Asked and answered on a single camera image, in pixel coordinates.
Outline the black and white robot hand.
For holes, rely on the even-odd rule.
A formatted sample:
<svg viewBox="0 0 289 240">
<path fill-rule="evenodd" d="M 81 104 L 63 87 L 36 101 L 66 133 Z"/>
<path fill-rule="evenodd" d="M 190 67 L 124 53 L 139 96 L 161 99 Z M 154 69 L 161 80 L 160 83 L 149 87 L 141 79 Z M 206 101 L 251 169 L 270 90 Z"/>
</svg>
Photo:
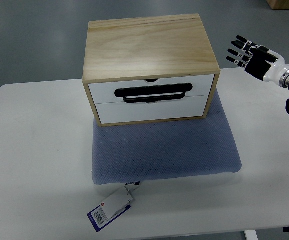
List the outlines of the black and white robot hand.
<svg viewBox="0 0 289 240">
<path fill-rule="evenodd" d="M 231 44 L 235 49 L 228 49 L 231 56 L 227 56 L 226 59 L 256 79 L 279 85 L 289 73 L 289 65 L 276 52 L 240 35 Z"/>
</svg>

